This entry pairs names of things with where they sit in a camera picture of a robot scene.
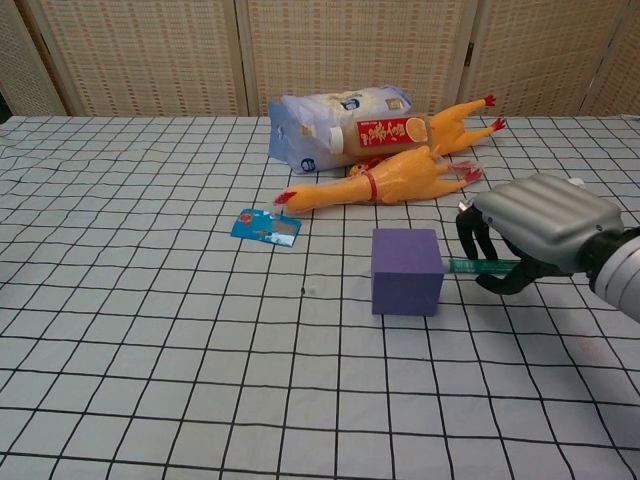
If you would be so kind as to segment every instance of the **purple block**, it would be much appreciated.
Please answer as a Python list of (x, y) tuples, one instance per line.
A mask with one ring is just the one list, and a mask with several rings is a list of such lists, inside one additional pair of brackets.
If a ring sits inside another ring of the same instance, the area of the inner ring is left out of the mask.
[(431, 229), (377, 228), (371, 255), (374, 314), (433, 316), (444, 280), (438, 236)]

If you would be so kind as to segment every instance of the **packaged bag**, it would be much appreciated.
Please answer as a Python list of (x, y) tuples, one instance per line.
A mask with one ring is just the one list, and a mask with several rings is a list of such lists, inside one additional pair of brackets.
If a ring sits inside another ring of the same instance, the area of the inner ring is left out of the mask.
[(352, 165), (353, 158), (331, 153), (331, 128), (359, 118), (403, 115), (411, 106), (407, 94), (392, 85), (306, 97), (284, 95), (269, 102), (269, 156), (298, 174)]

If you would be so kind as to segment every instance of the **woven panel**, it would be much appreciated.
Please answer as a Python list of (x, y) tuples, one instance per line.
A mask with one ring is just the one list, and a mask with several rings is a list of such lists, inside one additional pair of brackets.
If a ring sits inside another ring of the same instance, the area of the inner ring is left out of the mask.
[(466, 49), (474, 2), (248, 0), (255, 84), (262, 114), (283, 94), (393, 84), (417, 110), (455, 99), (456, 53)]
[(626, 0), (490, 0), (460, 100), (492, 113), (575, 115)]
[(14, 115), (64, 115), (65, 109), (15, 5), (0, 2), (0, 90)]
[(38, 55), (40, 55), (42, 64), (47, 69), (49, 78), (51, 78), (51, 81), (53, 82), (57, 90), (58, 84), (56, 83), (56, 78), (55, 78), (56, 70), (53, 65), (53, 61), (49, 55), (49, 52), (47, 51), (47, 46), (44, 43), (44, 39), (42, 38), (42, 35), (40, 35), (40, 32), (38, 31), (38, 25), (35, 19), (33, 18), (33, 16), (31, 15), (31, 10), (29, 8), (27, 0), (14, 0), (14, 3), (16, 5), (16, 8), (18, 9), (18, 12), (20, 12), (20, 16), (22, 18), (22, 21), (24, 22), (24, 26), (27, 27), (27, 31), (31, 36), (31, 41), (33, 42), (33, 45), (36, 47), (36, 50), (38, 51)]
[(634, 2), (629, 14), (616, 33), (614, 57), (595, 92), (590, 109), (595, 115), (640, 115), (640, 2)]
[(88, 114), (242, 113), (222, 0), (40, 4)]

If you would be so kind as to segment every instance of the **yellow rubber chicken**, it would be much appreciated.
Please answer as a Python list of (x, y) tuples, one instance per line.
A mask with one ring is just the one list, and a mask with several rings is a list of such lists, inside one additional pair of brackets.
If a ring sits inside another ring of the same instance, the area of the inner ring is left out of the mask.
[[(462, 180), (438, 178), (450, 172), (466, 172)], [(361, 175), (335, 182), (296, 185), (275, 200), (289, 213), (335, 204), (381, 201), (393, 204), (407, 200), (431, 200), (459, 190), (482, 177), (472, 162), (437, 164), (427, 146), (398, 153), (363, 170)]]
[(480, 100), (454, 105), (437, 113), (429, 119), (431, 146), (437, 149), (440, 155), (459, 152), (481, 138), (503, 129), (505, 126), (503, 118), (498, 118), (491, 126), (481, 130), (467, 132), (464, 129), (464, 119), (473, 111), (482, 107), (493, 107), (495, 104), (496, 97), (488, 95)]

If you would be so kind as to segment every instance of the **grid tablecloth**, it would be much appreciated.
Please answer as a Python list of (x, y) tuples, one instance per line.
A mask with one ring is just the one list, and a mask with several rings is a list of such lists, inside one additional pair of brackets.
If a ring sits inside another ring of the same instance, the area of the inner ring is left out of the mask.
[(535, 171), (638, 225), (640, 122), (508, 119), (458, 155), (486, 180), (318, 210), (293, 248), (229, 231), (344, 172), (292, 175), (269, 128), (0, 126), (1, 479), (640, 476), (640, 325), (584, 276), (512, 297), (448, 276), (433, 318), (372, 315), (369, 279), (375, 227), (434, 228), (462, 256), (459, 200)]

